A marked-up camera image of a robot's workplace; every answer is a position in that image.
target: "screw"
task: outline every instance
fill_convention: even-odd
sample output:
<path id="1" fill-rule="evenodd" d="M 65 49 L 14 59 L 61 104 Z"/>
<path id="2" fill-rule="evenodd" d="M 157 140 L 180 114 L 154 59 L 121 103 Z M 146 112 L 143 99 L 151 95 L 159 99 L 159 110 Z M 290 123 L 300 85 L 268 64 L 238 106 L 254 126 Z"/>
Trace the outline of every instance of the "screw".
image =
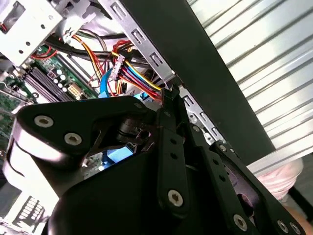
<path id="1" fill-rule="evenodd" d="M 64 140 L 69 145 L 79 145 L 82 142 L 82 138 L 75 133 L 68 133 L 64 136 Z"/>
<path id="2" fill-rule="evenodd" d="M 245 220 L 240 215 L 238 214 L 234 215 L 233 219 L 238 228 L 240 228 L 244 232 L 247 231 L 248 226 Z"/>
<path id="3" fill-rule="evenodd" d="M 285 233 L 289 232 L 287 226 L 282 221 L 278 220 L 277 224 L 280 227 L 280 229 L 283 230 Z"/>
<path id="4" fill-rule="evenodd" d="M 52 118 L 44 115 L 39 115 L 35 117 L 34 122 L 37 126 L 48 128 L 50 126 L 53 126 L 53 120 Z"/>
<path id="5" fill-rule="evenodd" d="M 138 103 L 134 103 L 134 106 L 136 106 L 137 108 L 139 108 L 139 109 L 142 109 L 142 106 L 141 106 L 141 104 L 138 104 Z"/>
<path id="6" fill-rule="evenodd" d="M 168 116 L 169 118 L 171 117 L 171 114 L 168 111 L 165 111 L 164 114 Z"/>
<path id="7" fill-rule="evenodd" d="M 196 132 L 199 132 L 199 131 L 200 131 L 199 127 L 197 127 L 197 126 L 195 126 L 195 125 L 192 127 L 192 129 L 194 129 Z"/>
<path id="8" fill-rule="evenodd" d="M 300 229 L 292 222 L 290 222 L 290 226 L 292 227 L 292 229 L 295 231 L 296 234 L 300 235 L 301 231 Z"/>
<path id="9" fill-rule="evenodd" d="M 221 149 L 221 151 L 223 151 L 223 152 L 226 152 L 226 151 L 227 151 L 227 149 L 225 148 L 224 145 L 220 145 L 220 149 Z"/>
<path id="10" fill-rule="evenodd" d="M 173 189 L 168 191 L 168 200 L 176 207 L 181 207 L 183 204 L 181 194 Z"/>

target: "blue component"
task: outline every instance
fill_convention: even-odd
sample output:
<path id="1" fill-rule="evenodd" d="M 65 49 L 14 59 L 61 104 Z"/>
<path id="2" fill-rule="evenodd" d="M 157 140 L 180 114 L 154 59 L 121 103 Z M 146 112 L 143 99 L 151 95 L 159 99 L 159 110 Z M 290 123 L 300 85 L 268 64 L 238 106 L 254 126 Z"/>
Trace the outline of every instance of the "blue component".
<path id="1" fill-rule="evenodd" d="M 101 82 L 100 82 L 100 95 L 99 98 L 107 98 L 110 97 L 109 91 L 108 91 L 108 78 L 112 72 L 112 69 L 109 69 L 105 75 L 102 76 Z"/>
<path id="2" fill-rule="evenodd" d="M 129 147 L 125 146 L 120 149 L 108 150 L 108 157 L 115 163 L 131 156 L 133 154 Z"/>

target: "silver metal frame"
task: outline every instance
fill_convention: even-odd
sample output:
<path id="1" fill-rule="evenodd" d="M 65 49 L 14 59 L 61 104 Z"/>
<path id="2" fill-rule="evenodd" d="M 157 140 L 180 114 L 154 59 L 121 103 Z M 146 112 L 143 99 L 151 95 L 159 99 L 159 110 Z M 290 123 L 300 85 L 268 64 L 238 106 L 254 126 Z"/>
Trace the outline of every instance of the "silver metal frame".
<path id="1" fill-rule="evenodd" d="M 160 78 L 164 82 L 171 80 L 175 73 L 130 16 L 123 4 L 118 0 L 99 0 L 99 3 L 121 25 L 126 36 L 137 47 Z"/>
<path id="2" fill-rule="evenodd" d="M 189 91 L 182 86 L 180 87 L 180 96 L 185 101 L 190 122 L 197 125 L 202 130 L 206 142 L 209 145 L 215 141 L 226 142 L 208 115 L 203 111 Z"/>
<path id="3" fill-rule="evenodd" d="M 5 19 L 13 9 L 13 0 L 0 13 Z M 6 34 L 0 32 L 0 52 L 20 66 L 46 39 L 63 17 L 48 1 L 18 1 L 25 11 Z"/>

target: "green circuit board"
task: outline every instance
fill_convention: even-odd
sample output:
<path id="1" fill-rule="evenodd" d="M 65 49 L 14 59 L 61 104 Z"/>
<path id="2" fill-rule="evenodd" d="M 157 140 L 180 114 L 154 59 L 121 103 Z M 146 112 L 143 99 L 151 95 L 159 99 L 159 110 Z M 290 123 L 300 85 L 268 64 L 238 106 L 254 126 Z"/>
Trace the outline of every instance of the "green circuit board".
<path id="1" fill-rule="evenodd" d="M 41 50 L 41 53 L 46 52 L 46 48 L 44 47 L 42 47 Z M 35 63 L 40 69 L 44 70 L 47 76 L 51 79 L 54 77 L 57 78 L 59 76 L 59 74 L 56 73 L 56 70 L 61 70 L 62 74 L 66 77 L 66 79 L 63 81 L 65 85 L 69 86 L 70 84 L 74 83 L 82 90 L 82 94 L 86 96 L 86 98 L 97 98 L 93 92 L 93 89 L 82 83 L 80 79 L 78 79 L 69 69 L 62 65 L 58 58 L 53 56 L 43 60 L 35 59 Z"/>

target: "metal side panel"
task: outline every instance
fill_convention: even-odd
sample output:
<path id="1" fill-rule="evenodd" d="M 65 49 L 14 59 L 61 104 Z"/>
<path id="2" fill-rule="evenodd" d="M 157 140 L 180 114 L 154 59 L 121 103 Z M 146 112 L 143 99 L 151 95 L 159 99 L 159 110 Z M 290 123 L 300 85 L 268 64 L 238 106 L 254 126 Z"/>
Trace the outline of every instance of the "metal side panel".
<path id="1" fill-rule="evenodd" d="M 261 175 L 313 150 L 313 1 L 188 0 L 277 151 Z"/>

